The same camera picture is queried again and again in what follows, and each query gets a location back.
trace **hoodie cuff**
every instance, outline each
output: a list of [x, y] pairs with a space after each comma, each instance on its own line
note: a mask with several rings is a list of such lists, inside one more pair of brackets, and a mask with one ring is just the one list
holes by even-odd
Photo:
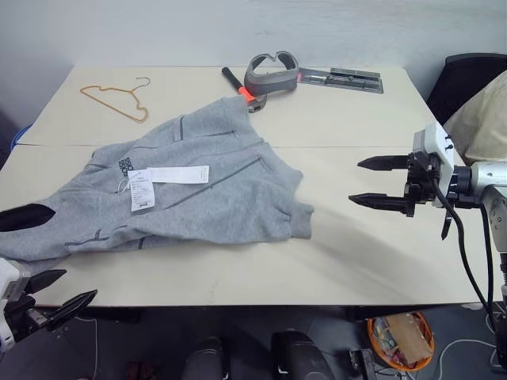
[[294, 202], [291, 211], [291, 231], [293, 238], [311, 238], [311, 214], [314, 208], [309, 204]]

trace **black cable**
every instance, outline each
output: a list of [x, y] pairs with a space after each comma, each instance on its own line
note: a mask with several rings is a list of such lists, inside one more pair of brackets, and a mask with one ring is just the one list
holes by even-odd
[[468, 264], [467, 251], [465, 250], [465, 229], [463, 228], [463, 222], [461, 222], [461, 218], [459, 217], [459, 215], [456, 213], [456, 211], [454, 211], [454, 208], [452, 208], [451, 204], [447, 201], [444, 194], [442, 194], [442, 192], [438, 188], [437, 179], [432, 180], [432, 187], [433, 191], [436, 194], [436, 197], [442, 203], [445, 209], [449, 212], [449, 214], [451, 214], [452, 218], [454, 219], [454, 222], [456, 223], [456, 227], [458, 229], [459, 254], [461, 255], [461, 261], [463, 262], [463, 266], [465, 267], [465, 272], [467, 273], [468, 279], [470, 280], [470, 283], [472, 284], [472, 287], [474, 288], [474, 291], [477, 294], [479, 301], [482, 303], [484, 310], [488, 313], [488, 315], [490, 315], [490, 319], [493, 320], [493, 312], [492, 310], [488, 309], [486, 300], [484, 299], [481, 290], [478, 288], [477, 283], [475, 282], [474, 275], [472, 275], [472, 271], [470, 270], [470, 265]]
[[494, 328], [493, 321], [493, 254], [491, 252], [491, 237], [490, 237], [490, 224], [488, 221], [488, 214], [486, 212], [486, 208], [483, 204], [481, 204], [481, 216], [482, 216], [482, 228], [484, 229], [484, 245], [486, 247], [486, 261], [488, 266], [488, 309], [490, 311], [490, 324], [493, 331], [496, 331]]

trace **white wall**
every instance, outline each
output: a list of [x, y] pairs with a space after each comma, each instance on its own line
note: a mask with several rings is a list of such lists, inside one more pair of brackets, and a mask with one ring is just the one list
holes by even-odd
[[505, 0], [0, 0], [0, 112], [34, 121], [73, 65], [404, 66], [423, 96], [447, 55], [505, 52]]

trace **beige cushion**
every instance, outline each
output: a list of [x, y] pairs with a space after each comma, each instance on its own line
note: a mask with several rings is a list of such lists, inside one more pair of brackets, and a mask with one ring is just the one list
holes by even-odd
[[456, 111], [444, 129], [468, 165], [507, 159], [507, 71]]

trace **hammer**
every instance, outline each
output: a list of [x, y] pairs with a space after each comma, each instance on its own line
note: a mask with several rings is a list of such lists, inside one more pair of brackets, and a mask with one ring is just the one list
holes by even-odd
[[264, 95], [263, 97], [259, 97], [258, 99], [254, 97], [251, 93], [248, 92], [248, 90], [245, 88], [245, 86], [242, 85], [242, 83], [232, 74], [232, 71], [229, 69], [229, 67], [224, 67], [222, 69], [222, 74], [227, 78], [229, 83], [233, 85], [233, 87], [243, 95], [246, 99], [246, 104], [248, 106], [248, 112], [254, 113], [257, 111], [260, 111], [264, 108], [267, 96]]

